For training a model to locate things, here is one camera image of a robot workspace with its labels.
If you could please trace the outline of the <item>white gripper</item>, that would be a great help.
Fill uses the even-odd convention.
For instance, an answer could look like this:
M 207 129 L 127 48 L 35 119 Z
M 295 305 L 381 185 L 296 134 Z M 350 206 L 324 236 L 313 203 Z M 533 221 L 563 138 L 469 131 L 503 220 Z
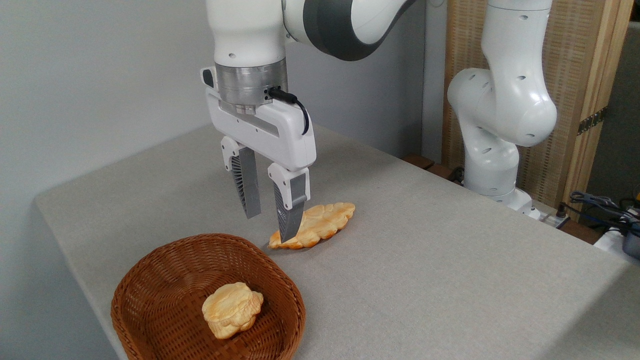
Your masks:
M 201 69 L 212 123 L 224 134 L 221 141 L 225 169 L 231 173 L 247 219 L 261 213 L 255 152 L 273 161 L 267 171 L 273 182 L 281 243 L 297 235 L 304 205 L 310 199 L 309 169 L 317 159 L 313 126 L 304 131 L 304 115 L 297 105 L 272 100 L 253 114 L 238 112 L 222 101 L 214 85 L 213 67 Z

